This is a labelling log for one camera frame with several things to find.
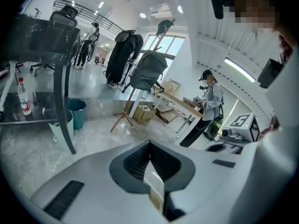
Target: black pants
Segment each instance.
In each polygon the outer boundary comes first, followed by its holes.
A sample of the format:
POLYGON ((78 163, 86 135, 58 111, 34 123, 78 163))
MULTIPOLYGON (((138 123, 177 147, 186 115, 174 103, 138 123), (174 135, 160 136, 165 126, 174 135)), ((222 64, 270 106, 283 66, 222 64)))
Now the black pants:
POLYGON ((82 45, 82 49, 81 49, 81 52, 80 52, 80 56, 79 56, 79 59, 78 59, 77 66, 80 65, 81 61, 82 61, 82 67, 84 66, 87 55, 88 55, 88 50, 89 50, 88 45, 89 45, 89 40, 85 40, 83 42, 83 45, 82 45))
POLYGON ((204 130, 211 123, 210 120, 203 121, 202 119, 197 123, 197 125, 188 133, 184 140, 180 143, 180 146, 189 147, 192 143, 199 138, 199 136, 204 132, 204 130))
POLYGON ((114 54, 113 57, 110 57, 111 59, 108 62, 106 70, 107 80, 113 81, 115 83, 119 83, 121 81, 123 70, 125 69, 125 65, 131 53, 131 45, 124 44, 120 46, 120 49, 118 50, 117 54, 114 54))

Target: ceiling light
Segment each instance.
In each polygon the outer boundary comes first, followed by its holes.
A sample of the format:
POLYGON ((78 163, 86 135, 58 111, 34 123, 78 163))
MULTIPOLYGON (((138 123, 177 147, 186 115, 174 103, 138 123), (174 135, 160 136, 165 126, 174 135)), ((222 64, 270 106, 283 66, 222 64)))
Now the ceiling light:
POLYGON ((146 18, 146 15, 144 13, 140 13, 139 16, 141 16, 142 18, 146 18))
POLYGON ((224 62, 226 64, 229 64, 230 66, 234 67, 238 72, 242 73, 251 82, 255 82, 256 81, 247 71, 245 71, 243 68, 241 68, 239 65, 237 65, 236 63, 234 63, 230 59, 225 58, 224 62))
POLYGON ((179 11, 180 13, 183 13, 183 10, 182 10, 182 7, 181 7, 181 6, 178 6, 178 11, 179 11))

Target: desk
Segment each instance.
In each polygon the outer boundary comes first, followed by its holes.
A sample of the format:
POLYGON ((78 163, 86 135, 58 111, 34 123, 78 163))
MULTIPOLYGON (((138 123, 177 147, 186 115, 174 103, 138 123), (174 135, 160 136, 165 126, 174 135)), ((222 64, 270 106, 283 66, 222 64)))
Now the desk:
MULTIPOLYGON (((157 86, 154 86, 155 90, 157 92, 162 91, 160 88, 158 88, 157 86)), ((129 117, 133 117, 135 110, 139 104, 139 101, 143 95, 144 91, 139 91, 139 94, 137 96, 136 101, 133 104, 132 110, 129 114, 129 117)), ((189 127, 182 133, 182 135, 175 141, 175 144, 180 144, 181 141, 183 141, 183 139, 188 135, 188 133, 190 133, 190 131, 197 125, 197 123, 199 122, 199 120, 203 117, 203 115, 201 113, 199 113, 197 110, 194 110, 192 107, 190 107, 189 105, 185 104, 182 100, 176 98, 175 96, 171 95, 170 93, 164 91, 162 93, 159 93, 160 95, 160 99, 158 101, 158 103, 155 105, 155 109, 158 107, 160 101, 162 100, 163 97, 165 97, 166 99, 170 100, 171 102, 179 105, 181 108, 183 108, 184 110, 188 111, 189 113, 191 113, 195 119, 192 121, 192 123, 189 125, 189 127)))
MULTIPOLYGON (((26 124, 28 122, 58 121, 71 153, 76 153, 67 129, 66 107, 69 95, 71 58, 75 55, 79 43, 80 29, 78 28, 59 22, 34 19, 23 14, 15 17, 4 42, 5 46, 0 50, 0 60, 55 64, 54 92, 48 93, 47 96, 54 98, 54 100, 46 100, 46 102, 53 102, 55 104, 56 115, 52 113, 53 109, 50 108, 48 111, 51 114, 45 115, 44 119, 41 119, 40 116, 36 116, 35 119, 33 112, 33 117, 31 118, 26 117, 25 119, 20 118, 20 120, 15 120, 15 117, 8 117, 7 122, 3 122, 2 125, 12 125, 16 124, 16 122, 18 124, 26 124), (66 66, 66 70, 63 96, 62 81, 64 66, 66 66)), ((11 96, 12 100, 15 99, 15 94, 11 96)), ((6 100, 7 108, 12 108, 9 106, 9 102, 13 102, 12 100, 8 96, 6 100)))

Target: floor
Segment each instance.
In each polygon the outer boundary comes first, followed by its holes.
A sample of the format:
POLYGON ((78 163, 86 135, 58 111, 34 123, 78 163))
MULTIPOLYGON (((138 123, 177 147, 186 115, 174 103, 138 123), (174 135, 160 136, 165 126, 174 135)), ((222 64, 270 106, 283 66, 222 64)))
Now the floor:
MULTIPOLYGON (((34 77, 29 72, 29 65, 20 67, 28 92, 53 91, 53 71, 41 69, 34 77)), ((122 109, 132 88, 125 94, 120 90, 112 91, 105 85, 105 68, 90 63, 80 71, 71 68, 70 97, 88 98, 87 121, 84 127, 75 131, 73 144, 77 154, 72 155, 67 147, 61 147, 54 141, 48 124, 30 124, 22 126, 4 126, 0 128, 0 162, 1 168, 10 184, 27 197, 31 195, 47 180, 70 166, 80 158, 101 152, 121 145, 136 143, 144 140, 155 140, 158 143, 174 144, 177 134, 175 131, 183 124, 181 116, 165 125, 158 117, 152 119, 147 125, 134 122, 131 127, 126 120, 122 120, 115 130, 110 129, 118 117, 113 116, 117 109, 122 109)), ((3 90, 7 77, 0 80, 0 91, 3 90)), ((10 92, 17 92, 14 81, 10 92)), ((144 93, 142 101, 156 102, 152 94, 144 93)), ((200 137, 190 148, 206 149, 208 140, 200 137)))
MULTIPOLYGON (((21 73, 16 70, 17 77, 24 78, 24 85, 28 92, 52 92, 53 91, 53 73, 54 71, 46 68, 40 69, 37 72, 37 77, 34 77, 34 72, 30 72, 30 66, 35 63, 25 63, 20 67, 21 73)), ((106 85, 106 78, 103 71, 106 68, 99 65, 93 65, 91 63, 85 63, 84 70, 77 70, 75 67, 71 67, 70 81, 69 81, 69 97, 71 98, 96 98, 96 99, 117 99, 128 100, 132 91, 132 87, 128 87, 124 94, 121 90, 112 91, 106 85)), ((0 91, 4 89, 5 83, 8 79, 8 75, 0 79, 0 91)), ((17 92, 18 85, 14 80, 9 92, 17 92)), ((136 100, 138 91, 135 91, 132 100, 136 100)))

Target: plastic bottle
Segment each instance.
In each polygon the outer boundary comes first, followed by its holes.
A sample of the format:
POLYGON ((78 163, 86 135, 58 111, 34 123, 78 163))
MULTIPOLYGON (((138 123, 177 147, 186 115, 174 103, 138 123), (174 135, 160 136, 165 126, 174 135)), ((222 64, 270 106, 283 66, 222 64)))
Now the plastic bottle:
POLYGON ((29 115, 31 114, 30 103, 23 80, 24 79, 22 77, 19 78, 18 95, 24 115, 29 115))

